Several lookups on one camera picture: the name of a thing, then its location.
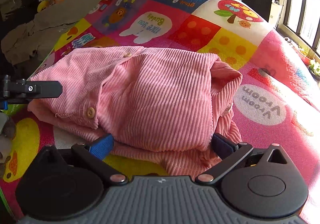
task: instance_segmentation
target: pink corduroy garment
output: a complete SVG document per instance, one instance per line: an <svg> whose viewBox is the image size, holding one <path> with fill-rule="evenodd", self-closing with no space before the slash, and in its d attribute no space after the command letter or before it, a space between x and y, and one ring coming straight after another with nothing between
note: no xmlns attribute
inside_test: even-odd
<svg viewBox="0 0 320 224"><path fill-rule="evenodd" d="M114 154L161 164L172 175L196 176L219 162L210 151L214 132L241 139L230 104L242 75L216 54L79 48L31 80L63 86L59 98L31 101L39 120L88 141L111 133Z"/></svg>

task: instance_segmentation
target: metal screw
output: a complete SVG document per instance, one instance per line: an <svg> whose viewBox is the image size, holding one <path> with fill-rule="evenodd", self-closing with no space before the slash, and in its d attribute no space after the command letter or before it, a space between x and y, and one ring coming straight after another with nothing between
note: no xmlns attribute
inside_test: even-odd
<svg viewBox="0 0 320 224"><path fill-rule="evenodd" d="M200 174L198 176L198 180L201 182L211 182L213 181L214 177L210 174Z"/></svg>
<svg viewBox="0 0 320 224"><path fill-rule="evenodd" d="M114 174L111 175L110 180L113 182L124 182L126 180L126 177L123 174Z"/></svg>

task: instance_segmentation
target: red apple tree print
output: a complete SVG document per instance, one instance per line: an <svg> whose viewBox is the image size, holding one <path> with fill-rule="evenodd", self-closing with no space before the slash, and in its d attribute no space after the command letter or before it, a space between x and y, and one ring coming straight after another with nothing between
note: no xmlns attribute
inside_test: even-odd
<svg viewBox="0 0 320 224"><path fill-rule="evenodd" d="M249 21L263 21L263 19L259 17L258 14L256 14L253 10L235 0L221 0L218 2L218 8L219 10L216 10L214 13L222 17L229 17L227 21L230 24L235 22L236 17L241 19L239 21L239 25L244 28L250 28L251 24Z"/></svg>

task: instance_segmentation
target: beige button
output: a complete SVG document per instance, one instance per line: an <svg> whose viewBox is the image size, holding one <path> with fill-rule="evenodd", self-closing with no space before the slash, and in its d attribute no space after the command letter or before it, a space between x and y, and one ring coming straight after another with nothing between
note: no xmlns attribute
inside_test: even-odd
<svg viewBox="0 0 320 224"><path fill-rule="evenodd" d="M124 54L123 57L124 57L124 58L128 58L128 57L130 57L131 55L132 55L131 53L127 53L127 54Z"/></svg>
<svg viewBox="0 0 320 224"><path fill-rule="evenodd" d="M88 117L89 119L94 118L95 113L96 113L96 111L94 110L93 107L89 107L89 108L87 109L87 117Z"/></svg>

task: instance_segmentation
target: bed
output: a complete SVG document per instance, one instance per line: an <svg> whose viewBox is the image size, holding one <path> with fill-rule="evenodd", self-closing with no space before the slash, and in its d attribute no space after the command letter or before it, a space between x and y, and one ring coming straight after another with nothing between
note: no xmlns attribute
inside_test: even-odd
<svg viewBox="0 0 320 224"><path fill-rule="evenodd" d="M142 45L218 54L243 74L233 101L233 120L243 141L257 148L284 147L309 187L301 216L318 223L320 90L295 51L254 10L240 0L101 0L83 16L57 36L34 74L78 47ZM39 121L25 107L12 114L17 135L0 187L12 214L20 218L14 191L36 153L48 143L68 148L79 137ZM114 155L105 162L128 176L165 174L155 164Z"/></svg>

